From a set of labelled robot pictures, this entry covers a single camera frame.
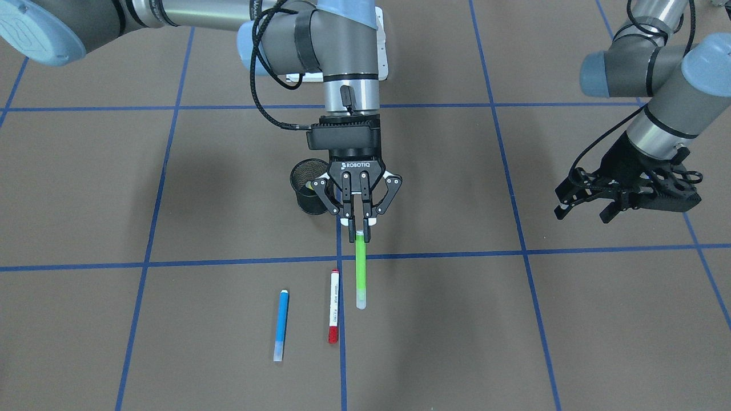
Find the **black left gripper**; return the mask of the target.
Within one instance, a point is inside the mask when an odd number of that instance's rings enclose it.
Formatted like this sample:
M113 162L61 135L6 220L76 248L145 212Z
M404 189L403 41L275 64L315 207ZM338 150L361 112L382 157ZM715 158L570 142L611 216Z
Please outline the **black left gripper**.
M554 209L556 218L562 220L575 206L596 199L612 200L600 212L604 224L630 208L641 209L636 207L645 177L640 155L645 154L634 147L624 132L603 156L596 174L582 167L572 169L555 189L559 201Z

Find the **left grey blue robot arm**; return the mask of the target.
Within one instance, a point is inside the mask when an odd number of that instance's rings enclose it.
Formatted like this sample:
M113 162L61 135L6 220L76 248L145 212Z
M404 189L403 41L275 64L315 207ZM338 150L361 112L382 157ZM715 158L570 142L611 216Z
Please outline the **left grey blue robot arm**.
M694 43L692 1L637 1L609 49L585 57L587 96L647 97L618 126L623 132L593 172L574 164L555 190L563 219L577 205L610 203L608 223L628 209L687 212L701 197L702 174L683 165L689 146L729 108L729 33Z

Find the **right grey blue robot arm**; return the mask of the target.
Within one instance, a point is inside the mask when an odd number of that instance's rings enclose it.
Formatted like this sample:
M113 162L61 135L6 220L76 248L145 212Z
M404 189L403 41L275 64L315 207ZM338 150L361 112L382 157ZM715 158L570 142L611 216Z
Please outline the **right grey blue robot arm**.
M383 43L374 1L3 1L2 38L30 60L63 67L135 31L190 27L235 34L252 101L272 125L305 132L308 159L291 172L300 209L330 213L366 244L402 179L381 155ZM258 96L266 76L295 90L321 75L326 112L313 124L272 117Z

